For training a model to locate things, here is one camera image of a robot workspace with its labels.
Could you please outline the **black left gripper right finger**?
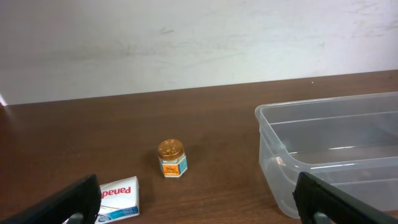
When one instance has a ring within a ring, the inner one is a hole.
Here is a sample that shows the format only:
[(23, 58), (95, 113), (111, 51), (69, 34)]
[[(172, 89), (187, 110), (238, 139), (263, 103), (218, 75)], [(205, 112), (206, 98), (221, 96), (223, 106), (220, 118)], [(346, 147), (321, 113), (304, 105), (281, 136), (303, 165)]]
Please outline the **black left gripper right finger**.
[(352, 197), (308, 172), (301, 172), (293, 191), (304, 224), (397, 224), (397, 219)]

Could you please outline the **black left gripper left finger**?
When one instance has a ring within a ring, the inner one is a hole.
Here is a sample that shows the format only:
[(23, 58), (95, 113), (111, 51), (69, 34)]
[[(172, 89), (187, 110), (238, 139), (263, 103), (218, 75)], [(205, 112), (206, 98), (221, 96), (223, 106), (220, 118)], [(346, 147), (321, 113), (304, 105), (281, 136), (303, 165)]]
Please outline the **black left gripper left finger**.
[(1, 224), (94, 224), (101, 205), (97, 176), (88, 175)]

